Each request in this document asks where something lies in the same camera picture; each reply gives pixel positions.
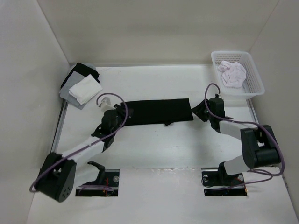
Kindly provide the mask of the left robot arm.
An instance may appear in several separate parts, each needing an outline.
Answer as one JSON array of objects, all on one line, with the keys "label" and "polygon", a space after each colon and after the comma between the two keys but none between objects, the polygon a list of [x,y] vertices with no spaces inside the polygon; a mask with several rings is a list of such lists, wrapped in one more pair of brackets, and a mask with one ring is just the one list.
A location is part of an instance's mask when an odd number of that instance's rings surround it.
[{"label": "left robot arm", "polygon": [[86,141],[63,154],[52,152],[47,155],[29,190],[41,192],[59,203],[65,201],[73,189],[77,194],[85,189],[114,191],[114,187],[104,181],[105,167],[91,158],[112,145],[116,133],[131,114],[132,110],[118,105],[105,111],[101,124]]}]

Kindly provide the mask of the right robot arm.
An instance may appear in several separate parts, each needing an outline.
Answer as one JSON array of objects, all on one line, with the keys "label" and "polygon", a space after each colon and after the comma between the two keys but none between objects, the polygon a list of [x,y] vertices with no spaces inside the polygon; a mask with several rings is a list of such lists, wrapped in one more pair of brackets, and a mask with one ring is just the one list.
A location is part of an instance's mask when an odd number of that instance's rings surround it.
[{"label": "right robot arm", "polygon": [[223,99],[214,97],[203,100],[192,108],[192,112],[203,122],[210,122],[211,128],[216,132],[241,141],[242,155],[219,165],[220,170],[216,174],[219,183],[226,185],[238,173],[282,163],[272,128],[229,119],[225,116]]}]

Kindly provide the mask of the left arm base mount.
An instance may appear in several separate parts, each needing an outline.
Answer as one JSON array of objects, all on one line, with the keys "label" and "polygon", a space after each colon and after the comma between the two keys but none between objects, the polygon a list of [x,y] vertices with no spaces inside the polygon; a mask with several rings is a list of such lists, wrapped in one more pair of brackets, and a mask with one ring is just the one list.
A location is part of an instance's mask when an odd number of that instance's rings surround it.
[{"label": "left arm base mount", "polygon": [[89,161],[78,170],[74,187],[76,197],[117,197],[119,193],[120,171],[106,169],[94,161]]}]

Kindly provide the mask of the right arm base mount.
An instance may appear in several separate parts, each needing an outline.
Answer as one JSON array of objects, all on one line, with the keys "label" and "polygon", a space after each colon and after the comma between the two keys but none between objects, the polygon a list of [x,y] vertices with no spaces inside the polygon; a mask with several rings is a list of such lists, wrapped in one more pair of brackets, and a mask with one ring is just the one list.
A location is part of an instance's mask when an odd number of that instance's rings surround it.
[{"label": "right arm base mount", "polygon": [[205,196],[247,196],[246,187],[238,186],[245,183],[242,173],[223,175],[216,169],[204,169],[201,174]]}]

